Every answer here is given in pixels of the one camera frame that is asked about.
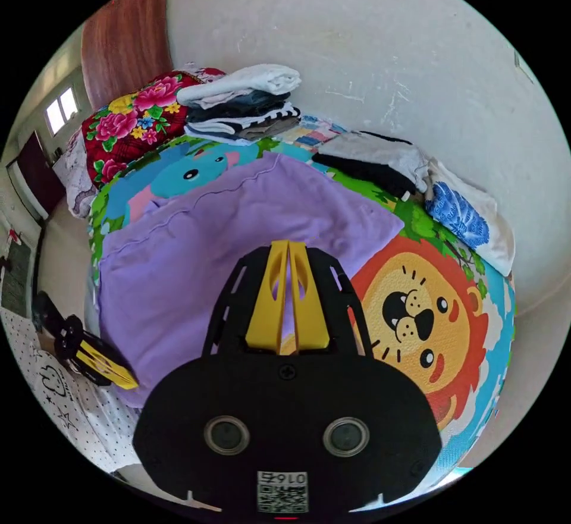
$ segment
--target cartoon lion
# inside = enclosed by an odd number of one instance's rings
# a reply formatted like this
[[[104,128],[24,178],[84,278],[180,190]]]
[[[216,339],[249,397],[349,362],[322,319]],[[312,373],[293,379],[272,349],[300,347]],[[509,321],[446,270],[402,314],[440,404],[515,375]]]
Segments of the cartoon lion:
[[[376,359],[426,394],[442,430],[478,385],[488,315],[459,264],[430,243],[397,236],[351,280]]]

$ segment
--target gray cloth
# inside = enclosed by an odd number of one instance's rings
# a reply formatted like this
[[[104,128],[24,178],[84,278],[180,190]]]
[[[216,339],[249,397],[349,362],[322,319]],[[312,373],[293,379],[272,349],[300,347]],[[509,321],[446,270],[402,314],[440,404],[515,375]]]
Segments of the gray cloth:
[[[426,191],[424,179],[428,176],[428,158],[414,144],[349,131],[324,143],[319,151],[341,159],[388,165],[412,181],[421,193]]]
[[[263,137],[276,136],[278,133],[290,130],[298,123],[299,118],[278,118],[276,120],[265,121],[263,124],[247,127],[238,135],[241,138],[255,142]]]
[[[87,284],[85,289],[85,304],[84,304],[84,321],[83,325],[85,329],[101,338],[101,333],[99,331],[99,311],[97,309],[97,302],[95,299],[95,283],[92,277],[92,268],[89,266],[87,271]]]

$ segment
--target red cloth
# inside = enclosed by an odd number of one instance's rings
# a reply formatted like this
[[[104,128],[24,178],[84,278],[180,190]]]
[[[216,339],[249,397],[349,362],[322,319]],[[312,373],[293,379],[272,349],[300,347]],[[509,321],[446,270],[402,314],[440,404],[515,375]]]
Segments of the red cloth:
[[[127,165],[159,145],[184,135],[188,108],[177,92],[202,84],[201,77],[223,76],[215,68],[196,75],[173,71],[153,79],[138,92],[116,98],[81,124],[87,153],[87,172],[100,189]]]
[[[20,237],[16,234],[16,231],[15,231],[13,228],[10,229],[9,236],[12,238],[12,240],[13,240],[16,244],[22,244],[22,241],[20,240]]]

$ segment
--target window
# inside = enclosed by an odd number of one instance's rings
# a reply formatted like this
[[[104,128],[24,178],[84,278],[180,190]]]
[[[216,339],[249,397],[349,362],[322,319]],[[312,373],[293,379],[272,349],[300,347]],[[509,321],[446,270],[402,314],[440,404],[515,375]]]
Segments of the window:
[[[73,88],[69,87],[58,99],[47,108],[48,124],[52,134],[56,135],[60,129],[77,113],[77,104],[73,95]]]

